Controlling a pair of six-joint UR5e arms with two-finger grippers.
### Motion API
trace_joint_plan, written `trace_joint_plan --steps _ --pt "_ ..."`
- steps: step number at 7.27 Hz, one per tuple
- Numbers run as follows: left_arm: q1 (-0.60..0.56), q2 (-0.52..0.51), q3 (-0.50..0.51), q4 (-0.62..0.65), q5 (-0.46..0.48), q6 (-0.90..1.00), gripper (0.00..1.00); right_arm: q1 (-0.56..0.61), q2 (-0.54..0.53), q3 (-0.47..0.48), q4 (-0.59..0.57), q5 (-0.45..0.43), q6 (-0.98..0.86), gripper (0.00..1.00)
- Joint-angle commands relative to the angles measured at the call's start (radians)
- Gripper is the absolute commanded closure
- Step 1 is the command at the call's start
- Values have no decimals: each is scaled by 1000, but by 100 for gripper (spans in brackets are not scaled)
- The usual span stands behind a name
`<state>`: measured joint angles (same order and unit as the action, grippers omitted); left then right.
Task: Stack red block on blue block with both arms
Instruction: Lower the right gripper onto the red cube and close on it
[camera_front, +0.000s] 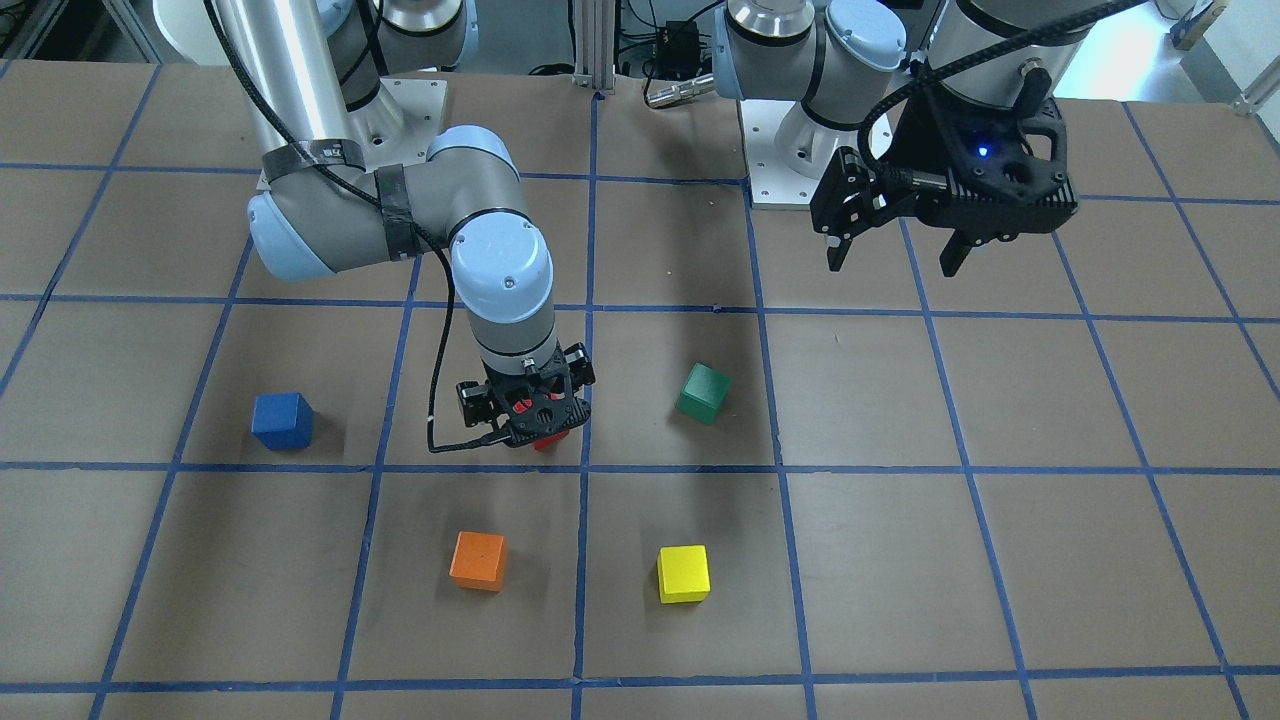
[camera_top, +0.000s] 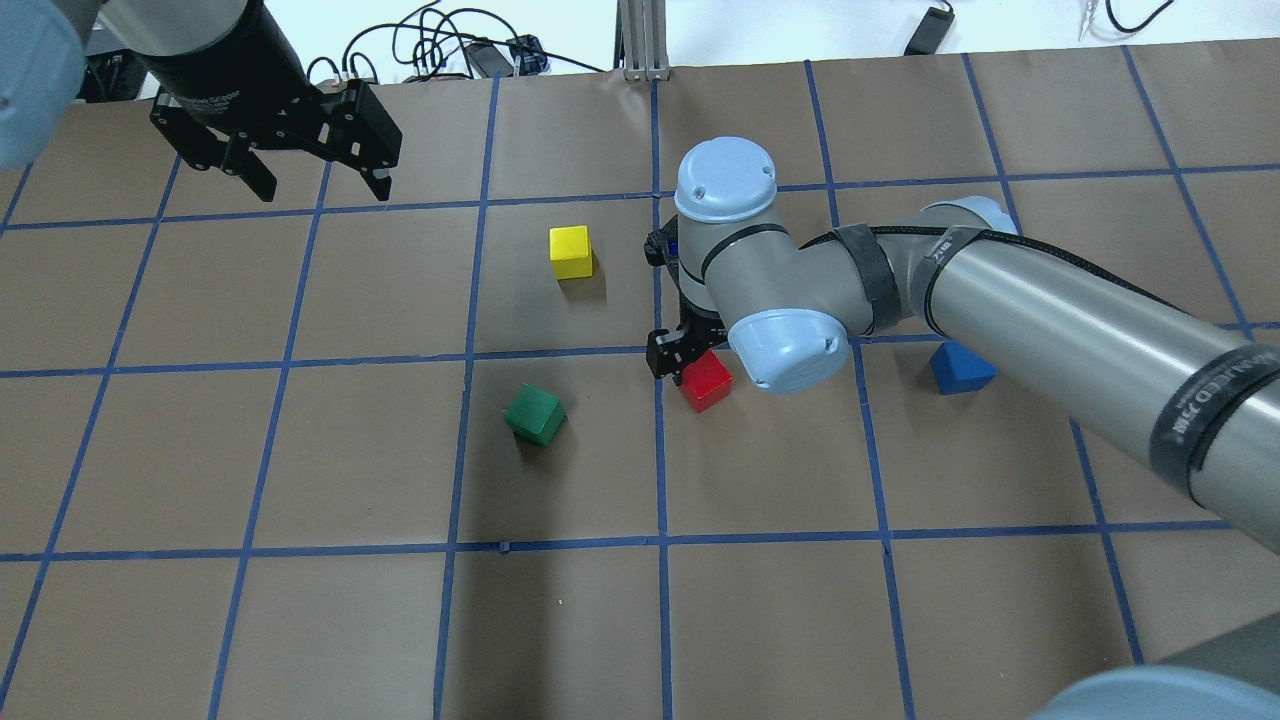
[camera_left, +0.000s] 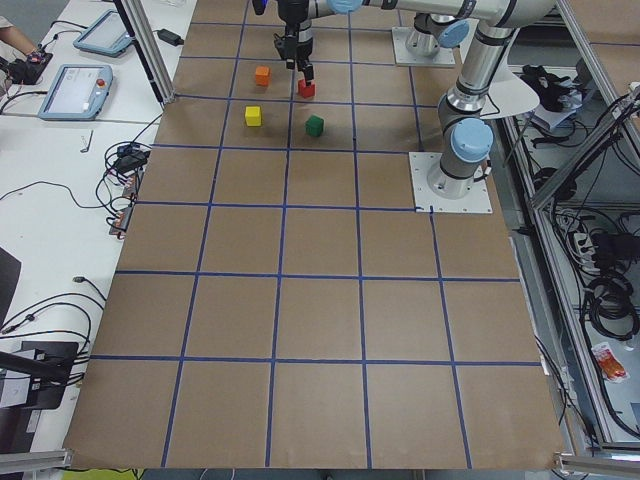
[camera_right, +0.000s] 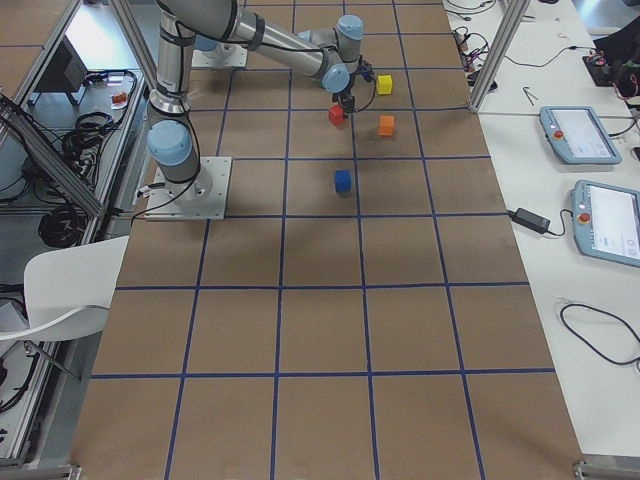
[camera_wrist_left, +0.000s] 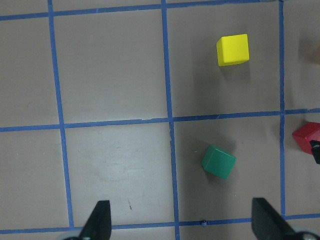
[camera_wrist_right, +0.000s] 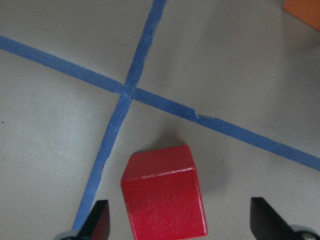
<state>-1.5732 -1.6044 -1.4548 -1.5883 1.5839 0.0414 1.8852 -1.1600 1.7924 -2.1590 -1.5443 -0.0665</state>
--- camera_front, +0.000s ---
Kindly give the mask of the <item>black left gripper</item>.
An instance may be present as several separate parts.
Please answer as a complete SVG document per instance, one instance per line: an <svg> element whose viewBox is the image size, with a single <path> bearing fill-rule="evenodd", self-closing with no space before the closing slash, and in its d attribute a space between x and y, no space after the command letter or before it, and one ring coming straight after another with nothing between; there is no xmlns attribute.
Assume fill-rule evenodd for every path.
<svg viewBox="0 0 1280 720"><path fill-rule="evenodd" d="M869 168L855 142L840 146L809 204L831 272L844 268L859 234L910 217L954 231L940 252L940 269L952 278L974 249L1047 234L1080 206L1053 97L1032 110L1025 101L989 109L956 95L918 95L877 161Z"/></svg>

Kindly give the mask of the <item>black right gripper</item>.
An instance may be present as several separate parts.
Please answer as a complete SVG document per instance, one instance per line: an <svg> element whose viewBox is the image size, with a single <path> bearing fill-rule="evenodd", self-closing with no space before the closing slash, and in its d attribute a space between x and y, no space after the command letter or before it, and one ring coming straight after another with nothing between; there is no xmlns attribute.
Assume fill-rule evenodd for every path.
<svg viewBox="0 0 1280 720"><path fill-rule="evenodd" d="M591 407L577 392L594 382L591 359L581 343L567 351L557 347L547 363L529 364L515 375L488 368L486 382L466 380L456 386L465 425L492 427L462 446L521 447L582 427L591 416Z"/></svg>

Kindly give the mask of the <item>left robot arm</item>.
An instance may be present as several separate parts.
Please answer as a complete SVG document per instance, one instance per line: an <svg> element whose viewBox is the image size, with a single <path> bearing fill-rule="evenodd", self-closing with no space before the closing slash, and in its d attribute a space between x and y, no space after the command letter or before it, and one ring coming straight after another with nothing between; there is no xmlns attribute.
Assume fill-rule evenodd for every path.
<svg viewBox="0 0 1280 720"><path fill-rule="evenodd" d="M842 268L852 241L900 218L951 231L951 277L973 249L1047 234L1078 211L1053 99L1101 1L943 1L922 47L905 1L727 1L713 15L717 92L790 101L815 149L812 227Z"/></svg>

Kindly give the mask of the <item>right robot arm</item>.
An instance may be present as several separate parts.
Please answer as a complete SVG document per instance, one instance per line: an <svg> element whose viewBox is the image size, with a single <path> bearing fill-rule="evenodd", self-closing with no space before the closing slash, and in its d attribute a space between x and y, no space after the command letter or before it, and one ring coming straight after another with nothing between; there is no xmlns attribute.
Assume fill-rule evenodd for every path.
<svg viewBox="0 0 1280 720"><path fill-rule="evenodd" d="M468 448L520 447L582 427L595 380L556 333L554 263L500 138L419 127L392 76L453 67L475 47L471 1L207 1L207 22L259 113L265 190L247 206L253 246L283 281L431 254L465 305L486 373L457 387Z"/></svg>

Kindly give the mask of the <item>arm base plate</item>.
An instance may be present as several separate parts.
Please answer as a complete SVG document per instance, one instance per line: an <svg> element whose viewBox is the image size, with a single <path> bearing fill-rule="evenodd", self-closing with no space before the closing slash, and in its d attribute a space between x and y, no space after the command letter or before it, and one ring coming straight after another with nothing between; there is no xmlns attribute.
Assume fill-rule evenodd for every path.
<svg viewBox="0 0 1280 720"><path fill-rule="evenodd" d="M856 132L815 123L799 101L749 99L739 109L754 208L806 210L835 151L856 146Z"/></svg>
<svg viewBox="0 0 1280 720"><path fill-rule="evenodd" d="M297 138L328 137L346 97L334 79L314 73L279 72L262 86L264 99ZM378 90L347 113L337 136L358 145L360 165L369 173L385 165L425 160L442 131L447 83L439 79L380 79Z"/></svg>

